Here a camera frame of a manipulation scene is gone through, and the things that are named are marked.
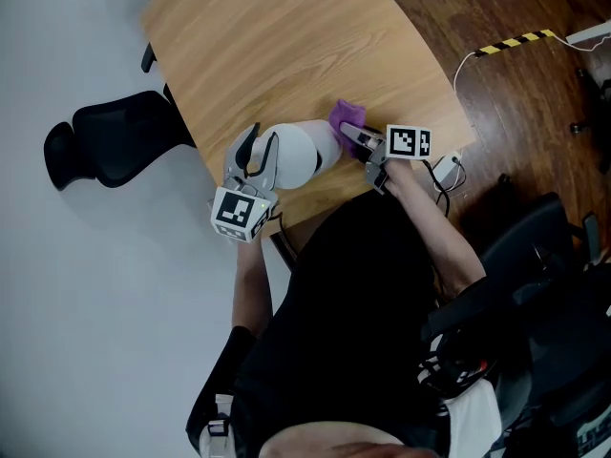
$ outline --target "white floor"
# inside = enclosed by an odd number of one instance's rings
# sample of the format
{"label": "white floor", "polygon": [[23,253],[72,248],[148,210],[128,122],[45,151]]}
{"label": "white floor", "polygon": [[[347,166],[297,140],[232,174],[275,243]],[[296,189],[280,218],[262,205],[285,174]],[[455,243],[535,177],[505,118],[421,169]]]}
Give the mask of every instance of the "white floor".
{"label": "white floor", "polygon": [[[43,142],[80,107],[160,91],[148,0],[0,0],[0,454],[194,456],[184,425],[229,332],[235,248],[180,146],[119,189],[63,193]],[[288,271],[266,246],[275,303]]]}

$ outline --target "wooden table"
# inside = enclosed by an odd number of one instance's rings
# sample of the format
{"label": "wooden table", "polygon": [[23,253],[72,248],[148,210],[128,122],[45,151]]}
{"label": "wooden table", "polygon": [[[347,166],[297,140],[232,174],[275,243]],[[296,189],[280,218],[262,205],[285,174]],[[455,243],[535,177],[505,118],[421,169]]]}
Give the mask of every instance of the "wooden table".
{"label": "wooden table", "polygon": [[[153,0],[143,25],[217,183],[226,148],[248,125],[327,118],[338,98],[366,106],[368,125],[381,130],[432,129],[434,156],[474,140],[445,74],[393,0]],[[305,187],[279,191],[284,225],[368,188],[363,165],[343,157]]]}

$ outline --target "black office chair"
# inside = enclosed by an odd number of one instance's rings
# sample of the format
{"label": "black office chair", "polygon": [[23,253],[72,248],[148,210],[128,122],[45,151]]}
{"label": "black office chair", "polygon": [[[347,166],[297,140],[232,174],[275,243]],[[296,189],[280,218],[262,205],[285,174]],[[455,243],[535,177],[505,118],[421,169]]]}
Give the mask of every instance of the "black office chair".
{"label": "black office chair", "polygon": [[[574,235],[583,241],[587,271]],[[554,435],[563,437],[561,456],[580,456],[589,445],[577,442],[577,429],[611,405],[611,265],[595,266],[599,257],[593,215],[578,228],[556,194],[534,202],[481,255],[487,278],[429,315],[423,341],[443,334],[453,348],[435,376],[437,391],[464,391],[449,377],[454,361],[479,355],[486,369],[472,382],[493,383],[503,427],[534,413],[528,452],[549,454],[543,435]],[[529,456],[520,441],[521,449],[508,448],[505,456]]]}
{"label": "black office chair", "polygon": [[116,188],[175,146],[195,147],[176,105],[157,92],[80,109],[73,128],[62,122],[45,140],[47,170],[57,190],[79,178]]}

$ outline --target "yellow and black tape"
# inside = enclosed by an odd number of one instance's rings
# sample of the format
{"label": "yellow and black tape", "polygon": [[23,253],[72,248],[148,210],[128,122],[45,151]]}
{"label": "yellow and black tape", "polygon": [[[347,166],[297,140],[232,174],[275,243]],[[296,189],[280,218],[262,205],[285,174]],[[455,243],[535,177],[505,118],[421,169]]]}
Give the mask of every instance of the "yellow and black tape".
{"label": "yellow and black tape", "polygon": [[515,46],[519,46],[520,44],[525,44],[530,41],[537,41],[544,37],[554,36],[555,34],[549,29],[546,29],[545,31],[528,32],[527,34],[519,35],[518,37],[514,37],[513,39],[507,39],[503,42],[499,42],[498,44],[493,44],[492,46],[486,46],[485,48],[481,48],[475,51],[475,57],[494,54],[495,52],[501,52],[503,50],[508,50],[509,48],[514,48]]}

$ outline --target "hand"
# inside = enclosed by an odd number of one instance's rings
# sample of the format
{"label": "hand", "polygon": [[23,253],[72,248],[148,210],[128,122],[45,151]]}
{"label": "hand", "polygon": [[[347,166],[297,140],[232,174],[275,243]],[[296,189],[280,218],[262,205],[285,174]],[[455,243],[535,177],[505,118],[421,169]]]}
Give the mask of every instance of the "hand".
{"label": "hand", "polygon": [[408,187],[415,182],[415,175],[408,159],[389,159],[384,163],[384,169],[389,175],[386,181],[387,190],[398,200],[405,195]]}

